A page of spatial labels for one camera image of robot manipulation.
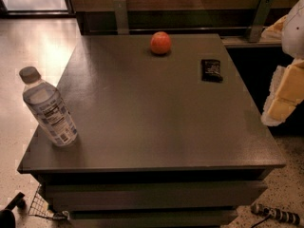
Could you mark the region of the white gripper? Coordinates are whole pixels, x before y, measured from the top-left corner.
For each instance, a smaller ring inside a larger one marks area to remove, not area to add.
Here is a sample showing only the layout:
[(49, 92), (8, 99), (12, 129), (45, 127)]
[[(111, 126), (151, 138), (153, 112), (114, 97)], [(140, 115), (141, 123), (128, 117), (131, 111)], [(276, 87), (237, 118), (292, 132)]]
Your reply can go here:
[(265, 39), (281, 39), (283, 51), (294, 59), (273, 74), (261, 121), (267, 126), (283, 124), (304, 101), (304, 0), (262, 31)]

